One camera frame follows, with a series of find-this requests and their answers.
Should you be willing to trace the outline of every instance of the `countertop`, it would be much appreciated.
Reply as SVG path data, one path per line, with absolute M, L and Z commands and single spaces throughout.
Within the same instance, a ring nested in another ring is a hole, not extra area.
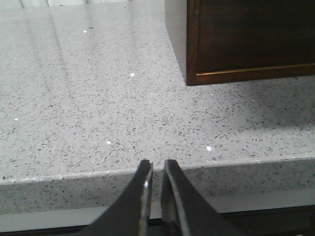
M 230 184 L 208 195 L 314 188 L 315 76 L 187 87 L 164 17 L 160 0 L 0 12 L 0 214 L 110 204 L 142 159 Z

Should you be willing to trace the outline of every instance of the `wooden cabinet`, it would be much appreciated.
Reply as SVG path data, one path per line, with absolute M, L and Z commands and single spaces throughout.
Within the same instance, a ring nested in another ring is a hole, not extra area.
M 315 74 L 313 0 L 165 0 L 187 85 Z

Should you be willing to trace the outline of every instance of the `quartz countertop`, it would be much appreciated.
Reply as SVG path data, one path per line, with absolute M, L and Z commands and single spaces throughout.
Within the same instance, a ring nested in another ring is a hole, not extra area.
M 50 184 L 125 183 L 142 159 L 156 171 L 165 159 L 190 170 L 307 161 L 297 185 L 314 187 L 314 76 L 187 87 L 162 1 L 10 10 L 0 25 L 0 214 L 51 209 L 27 204 Z M 52 200 L 84 206 L 65 201 Z

